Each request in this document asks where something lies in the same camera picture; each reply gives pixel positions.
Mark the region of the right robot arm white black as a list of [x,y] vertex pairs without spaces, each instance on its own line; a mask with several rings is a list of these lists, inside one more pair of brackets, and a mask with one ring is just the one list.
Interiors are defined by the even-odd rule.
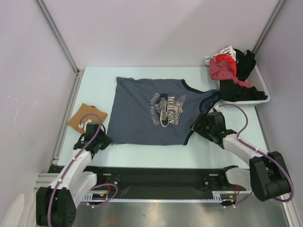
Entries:
[[266,153],[241,138],[236,131],[226,129],[221,112],[201,113],[192,130],[249,165],[248,170],[233,167],[219,176],[218,184],[222,189],[229,190],[235,184],[243,183],[260,201],[289,202],[293,199],[294,185],[281,153]]

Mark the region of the blue printed garment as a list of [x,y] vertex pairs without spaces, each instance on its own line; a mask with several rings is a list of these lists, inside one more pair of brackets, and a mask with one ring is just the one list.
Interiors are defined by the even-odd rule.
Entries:
[[186,145],[197,117],[220,100],[219,90],[200,91],[183,79],[116,82],[107,132],[114,144]]

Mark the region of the tan ribbed tank top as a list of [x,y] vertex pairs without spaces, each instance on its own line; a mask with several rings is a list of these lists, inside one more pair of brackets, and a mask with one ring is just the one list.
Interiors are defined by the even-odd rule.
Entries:
[[66,124],[68,126],[71,126],[77,132],[84,134],[87,123],[98,122],[98,118],[94,115],[83,117],[91,113],[96,114],[100,118],[101,123],[103,123],[107,117],[107,113],[100,111],[93,105],[87,105],[83,103],[80,106],[79,110],[76,112],[76,114],[74,114]]

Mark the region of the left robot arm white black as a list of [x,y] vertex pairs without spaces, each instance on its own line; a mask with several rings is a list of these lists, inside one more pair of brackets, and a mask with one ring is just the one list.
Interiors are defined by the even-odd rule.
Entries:
[[105,178],[98,168],[89,167],[93,157],[111,144],[103,124],[89,122],[74,144],[68,164],[48,185],[36,192],[36,223],[41,227],[70,227],[85,195],[99,189]]

